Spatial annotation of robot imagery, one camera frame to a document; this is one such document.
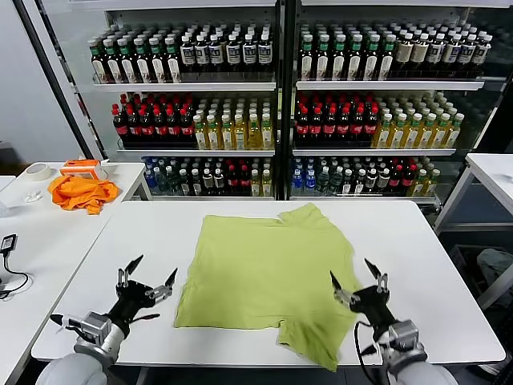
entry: red bottle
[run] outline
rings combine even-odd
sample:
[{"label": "red bottle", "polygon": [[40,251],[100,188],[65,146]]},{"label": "red bottle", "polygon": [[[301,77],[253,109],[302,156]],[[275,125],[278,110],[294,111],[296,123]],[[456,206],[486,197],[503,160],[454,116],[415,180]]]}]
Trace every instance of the red bottle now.
[{"label": "red bottle", "polygon": [[351,120],[351,125],[349,127],[350,139],[353,141],[361,140],[360,134],[363,129],[363,106],[358,107],[356,113]]},{"label": "red bottle", "polygon": [[309,132],[309,124],[308,124],[308,110],[306,107],[301,109],[301,114],[299,119],[296,122],[296,134],[297,140],[305,141]]},{"label": "red bottle", "polygon": [[128,124],[125,114],[119,110],[117,104],[112,104],[112,115],[114,119],[112,123],[114,124],[115,131],[118,133],[121,140],[125,141],[128,139]]},{"label": "red bottle", "polygon": [[324,140],[333,140],[335,139],[335,112],[337,109],[335,107],[331,107],[329,109],[329,113],[326,116],[324,121],[324,126],[322,126],[322,137]]},{"label": "red bottle", "polygon": [[321,115],[321,109],[319,107],[315,107],[315,110],[313,110],[313,118],[310,122],[310,139],[311,140],[318,140],[319,136],[321,135],[321,128],[322,128],[322,115]]}]

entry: refrigerator shelf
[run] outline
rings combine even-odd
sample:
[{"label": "refrigerator shelf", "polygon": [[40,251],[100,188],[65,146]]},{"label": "refrigerator shelf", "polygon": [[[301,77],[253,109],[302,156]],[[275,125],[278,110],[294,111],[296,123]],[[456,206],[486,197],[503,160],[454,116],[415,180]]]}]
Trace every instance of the refrigerator shelf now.
[{"label": "refrigerator shelf", "polygon": [[293,148],[295,156],[449,156],[456,148]]},{"label": "refrigerator shelf", "polygon": [[154,148],[149,149],[138,149],[138,150],[127,150],[119,149],[118,154],[126,156],[240,156],[240,157],[261,157],[261,156],[274,156],[274,150],[195,150],[195,149],[170,149],[170,150],[155,150]]},{"label": "refrigerator shelf", "polygon": [[474,80],[341,80],[298,81],[298,90],[400,90],[400,91],[477,91],[484,82]]},{"label": "refrigerator shelf", "polygon": [[276,0],[69,0],[68,4],[74,10],[162,10],[274,6]]}]

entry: bottle label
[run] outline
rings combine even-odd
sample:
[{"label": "bottle label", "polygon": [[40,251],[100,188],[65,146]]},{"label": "bottle label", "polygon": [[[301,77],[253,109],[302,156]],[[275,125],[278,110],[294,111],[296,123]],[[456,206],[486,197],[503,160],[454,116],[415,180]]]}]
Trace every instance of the bottle label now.
[{"label": "bottle label", "polygon": [[351,189],[351,184],[342,185],[342,195],[349,194],[350,189]]},{"label": "bottle label", "polygon": [[237,150],[244,150],[244,133],[236,132],[235,139],[237,141]]},{"label": "bottle label", "polygon": [[477,46],[474,56],[472,56],[472,63],[478,65],[483,64],[484,60],[487,58],[488,50],[490,50],[490,46],[488,44]]},{"label": "bottle label", "polygon": [[377,148],[385,148],[386,147],[386,140],[388,139],[388,134],[389,134],[388,131],[381,131],[379,133],[378,145],[376,146]]},{"label": "bottle label", "polygon": [[134,67],[131,65],[131,61],[123,59],[123,60],[121,60],[121,65],[123,65],[125,74],[127,74],[128,82],[129,83],[137,83],[137,78],[135,77]]},{"label": "bottle label", "polygon": [[258,61],[260,64],[270,64],[273,61],[273,49],[270,44],[258,46]]},{"label": "bottle label", "polygon": [[153,135],[153,132],[155,132],[155,127],[153,127],[153,126],[143,127],[142,131],[143,131],[143,135]]},{"label": "bottle label", "polygon": [[93,65],[93,68],[95,69],[98,81],[100,82],[100,84],[105,84],[107,82],[107,77],[105,76],[105,69],[103,68],[102,62],[100,62],[99,60],[93,60],[91,63]]},{"label": "bottle label", "polygon": [[386,78],[388,78],[388,73],[390,71],[391,65],[392,65],[392,56],[383,57],[382,65],[379,68],[378,80],[386,80]]},{"label": "bottle label", "polygon": [[121,127],[116,127],[115,128],[115,131],[118,133],[118,135],[126,135],[128,134],[128,126],[121,126]]},{"label": "bottle label", "polygon": [[142,135],[143,129],[140,126],[130,127],[130,132],[132,135]]},{"label": "bottle label", "polygon": [[194,195],[201,197],[201,184],[195,183],[192,185],[192,188],[194,189]]},{"label": "bottle label", "polygon": [[194,126],[190,125],[188,127],[182,127],[182,134],[184,134],[184,135],[194,135]]},{"label": "bottle label", "polygon": [[430,138],[431,138],[431,131],[424,131],[424,133],[422,134],[422,137],[420,138],[420,142],[418,142],[418,147],[426,148],[428,142],[430,141]]},{"label": "bottle label", "polygon": [[429,48],[427,49],[426,61],[428,63],[438,63],[442,58],[442,48],[442,44],[431,43]]},{"label": "bottle label", "polygon": [[344,56],[337,56],[333,61],[332,80],[340,80],[342,77],[342,69],[344,68]]},{"label": "bottle label", "polygon": [[371,80],[374,75],[374,68],[376,67],[376,63],[378,62],[378,58],[376,56],[369,56],[366,60],[366,69],[363,73],[364,80]]},{"label": "bottle label", "polygon": [[354,186],[354,195],[360,195],[363,190],[363,184],[357,184]]},{"label": "bottle label", "polygon": [[230,131],[223,132],[223,141],[224,141],[224,149],[225,150],[232,150],[232,133]]},{"label": "bottle label", "polygon": [[137,59],[137,67],[139,67],[141,78],[143,78],[143,83],[150,83],[150,70],[147,67],[146,60]]},{"label": "bottle label", "polygon": [[411,179],[406,179],[406,178],[402,178],[402,181],[401,181],[401,184],[402,184],[404,187],[410,187],[413,183],[414,183],[414,181],[413,181],[413,180],[411,180]]},{"label": "bottle label", "polygon": [[322,127],[322,131],[325,133],[325,134],[333,134],[335,132],[335,126],[334,125],[331,125],[331,124],[325,124],[323,127]]},{"label": "bottle label", "polygon": [[222,64],[223,63],[223,51],[221,50],[221,46],[210,46],[210,61],[212,64]]},{"label": "bottle label", "polygon": [[458,138],[459,131],[453,131],[449,135],[449,139],[447,139],[446,148],[453,148],[454,142],[456,141],[456,138]]},{"label": "bottle label", "polygon": [[471,62],[472,55],[474,54],[475,46],[463,44],[462,49],[459,52],[458,63],[467,64]]},{"label": "bottle label", "polygon": [[394,133],[394,137],[392,138],[392,143],[390,145],[390,148],[399,148],[399,145],[401,143],[402,138],[402,131],[396,131]]},{"label": "bottle label", "polygon": [[162,65],[162,60],[153,59],[151,62],[153,63],[153,69],[155,70],[157,82],[166,83],[166,75],[164,74],[164,66]]},{"label": "bottle label", "polygon": [[159,126],[156,127],[156,131],[158,135],[167,135],[169,133],[168,126]]},{"label": "bottle label", "polygon": [[199,150],[205,150],[207,148],[207,143],[205,142],[205,135],[203,132],[196,133],[196,141],[198,142]]},{"label": "bottle label", "polygon": [[271,131],[264,130],[262,131],[262,145],[264,146],[264,150],[269,150],[271,148]]},{"label": "bottle label", "polygon": [[411,52],[410,61],[414,63],[423,63],[426,58],[428,44],[415,44]]},{"label": "bottle label", "polygon": [[186,66],[191,66],[196,63],[196,57],[194,55],[194,47],[180,47],[180,54],[182,56],[182,63]]},{"label": "bottle label", "polygon": [[244,63],[254,64],[257,62],[257,46],[255,44],[243,45]]},{"label": "bottle label", "polygon": [[320,134],[321,133],[321,126],[312,124],[310,125],[310,134]]},{"label": "bottle label", "polygon": [[444,63],[454,63],[458,57],[461,46],[455,46],[454,44],[447,44],[446,49],[443,52],[442,61]]},{"label": "bottle label", "polygon": [[251,185],[251,195],[254,197],[258,197],[260,195],[260,185],[259,184]]},{"label": "bottle label", "polygon": [[357,124],[351,124],[351,133],[358,135],[360,132],[362,132],[362,126],[358,126]]},{"label": "bottle label", "polygon": [[168,59],[169,71],[171,72],[171,78],[173,83],[180,82],[180,67],[178,66],[178,60],[176,59]]},{"label": "bottle label", "polygon": [[305,56],[301,59],[301,80],[309,80],[310,71],[312,70],[312,58]]},{"label": "bottle label", "polygon": [[302,126],[300,124],[296,124],[296,132],[299,135],[308,134],[308,131],[309,131],[309,127],[308,126]]},{"label": "bottle label", "polygon": [[264,183],[262,185],[262,190],[264,192],[264,197],[270,197],[271,196],[271,185]]},{"label": "bottle label", "polygon": [[240,46],[228,46],[228,63],[240,63]]},{"label": "bottle label", "polygon": [[326,75],[326,68],[328,66],[328,57],[321,56],[317,60],[317,80],[324,80]]},{"label": "bottle label", "polygon": [[406,142],[404,144],[404,148],[413,148],[415,139],[417,139],[417,132],[416,131],[410,131],[408,134],[408,137],[406,138]]},{"label": "bottle label", "polygon": [[182,191],[184,192],[184,196],[188,196],[189,195],[189,186],[185,183],[182,183]]},{"label": "bottle label", "polygon": [[107,61],[107,64],[109,65],[109,68],[111,68],[112,78],[116,83],[122,83],[123,77],[121,76],[121,70],[119,69],[118,62],[115,60],[109,60]]},{"label": "bottle label", "polygon": [[365,134],[369,134],[369,135],[374,135],[374,133],[376,132],[376,126],[375,125],[368,125],[368,124],[365,124],[363,126],[363,131]]},{"label": "bottle label", "polygon": [[208,139],[210,140],[210,149],[211,150],[219,150],[219,143],[217,142],[217,133],[209,132]]},{"label": "bottle label", "polygon": [[336,129],[338,135],[345,135],[349,132],[349,125],[337,125]]},{"label": "bottle label", "polygon": [[353,56],[349,61],[349,69],[347,72],[348,80],[355,80],[360,67],[360,56]]},{"label": "bottle label", "polygon": [[399,43],[398,51],[395,53],[395,60],[400,63],[407,63],[410,60],[413,47],[413,44]]},{"label": "bottle label", "polygon": [[442,144],[442,139],[446,135],[445,131],[438,131],[434,136],[433,143],[431,144],[431,148],[440,148],[440,144]]}]

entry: yellow bottle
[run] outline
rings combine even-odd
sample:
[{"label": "yellow bottle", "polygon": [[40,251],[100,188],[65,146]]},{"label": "yellow bottle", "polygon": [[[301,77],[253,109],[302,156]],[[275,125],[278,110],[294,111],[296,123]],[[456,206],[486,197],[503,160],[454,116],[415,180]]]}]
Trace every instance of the yellow bottle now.
[{"label": "yellow bottle", "polygon": [[417,139],[414,143],[414,148],[428,148],[428,143],[430,142],[431,136],[433,135],[433,126],[435,120],[436,115],[434,113],[430,112],[427,114],[424,124],[418,131]]},{"label": "yellow bottle", "polygon": [[440,170],[434,169],[429,178],[426,178],[422,186],[421,196],[433,197],[436,189],[437,179],[440,176]]},{"label": "yellow bottle", "polygon": [[214,115],[207,116],[207,128],[210,149],[221,150],[223,148],[223,137],[217,130],[216,117]]},{"label": "yellow bottle", "polygon": [[201,115],[194,115],[194,128],[196,131],[196,142],[198,142],[198,150],[210,149],[208,141],[208,133],[204,123],[201,121]]},{"label": "yellow bottle", "polygon": [[404,124],[406,122],[406,114],[400,113],[390,126],[390,134],[386,141],[387,148],[399,148],[401,145],[402,135],[404,134]]},{"label": "yellow bottle", "polygon": [[271,129],[271,115],[262,115],[262,147],[264,150],[273,148],[273,131]]},{"label": "yellow bottle", "polygon": [[221,119],[223,120],[222,132],[223,132],[223,144],[225,150],[234,150],[235,142],[232,138],[232,121],[230,120],[230,115],[222,115]]},{"label": "yellow bottle", "polygon": [[237,150],[245,150],[248,143],[247,126],[241,114],[235,115],[235,143]]},{"label": "yellow bottle", "polygon": [[422,195],[422,187],[424,187],[424,182],[426,181],[427,171],[424,168],[421,168],[418,171],[417,180],[408,188],[408,197],[420,197]]},{"label": "yellow bottle", "polygon": [[463,119],[465,118],[464,114],[456,114],[454,116],[454,120],[452,122],[452,126],[450,127],[449,133],[447,135],[447,139],[445,143],[442,143],[442,147],[444,148],[454,148],[454,142],[458,138],[459,133],[461,132],[461,125]]},{"label": "yellow bottle", "polygon": [[440,116],[438,124],[433,130],[433,135],[431,135],[430,142],[428,143],[429,148],[440,148],[442,147],[442,140],[447,134],[447,129],[449,125],[449,114],[443,113]]},{"label": "yellow bottle", "polygon": [[390,122],[392,114],[386,113],[383,115],[372,140],[373,148],[386,148],[386,142],[390,134]]},{"label": "yellow bottle", "polygon": [[257,114],[251,114],[249,116],[248,147],[250,150],[262,149],[262,132],[258,125]]},{"label": "yellow bottle", "polygon": [[401,148],[413,148],[419,132],[422,130],[422,114],[418,112],[412,116],[408,131],[402,137]]}]

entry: white table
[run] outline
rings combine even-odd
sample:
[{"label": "white table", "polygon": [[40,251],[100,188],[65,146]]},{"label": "white table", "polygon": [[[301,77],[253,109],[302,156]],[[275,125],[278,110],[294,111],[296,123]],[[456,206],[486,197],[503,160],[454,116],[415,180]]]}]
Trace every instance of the white table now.
[{"label": "white table", "polygon": [[[363,258],[390,276],[390,310],[411,318],[432,363],[482,363],[504,359],[504,350],[417,205],[408,201],[315,201],[355,249],[355,272],[364,286],[375,283]],[[208,214],[276,217],[305,202],[124,202],[91,248],[55,308],[57,314],[107,312],[116,301],[116,271],[144,254],[132,278],[159,285],[178,267],[175,292],[141,314],[161,316],[131,326],[120,365],[218,367],[311,367],[313,363],[277,345],[278,329],[174,328],[180,292],[187,280],[203,218]],[[56,359],[73,350],[76,335],[57,334],[47,322],[32,355]],[[371,332],[361,328],[361,346]],[[353,333],[340,349],[340,365],[358,365]],[[378,356],[365,358],[379,364]]]},{"label": "white table", "polygon": [[[477,178],[484,187],[513,215],[513,154],[468,154],[467,168],[459,178],[453,192],[434,223],[434,231],[440,234],[450,222],[450,217]],[[478,304],[485,310],[513,285],[513,265],[507,269],[481,296]]]},{"label": "white table", "polygon": [[[106,164],[109,179],[121,189],[116,200],[105,204],[98,216],[87,215],[85,209],[64,211],[52,203],[47,191],[63,164],[48,165],[56,168],[49,179],[33,182],[22,173],[0,192],[0,201],[10,208],[8,216],[0,218],[0,240],[18,234],[9,267],[33,278],[26,290],[0,301],[0,383],[15,383],[22,373],[35,338],[119,203],[129,199],[142,183],[147,190],[144,164]],[[37,190],[43,198],[27,204],[27,193]],[[3,267],[0,272],[3,281],[12,278]],[[18,282],[7,283],[7,289]]]}]

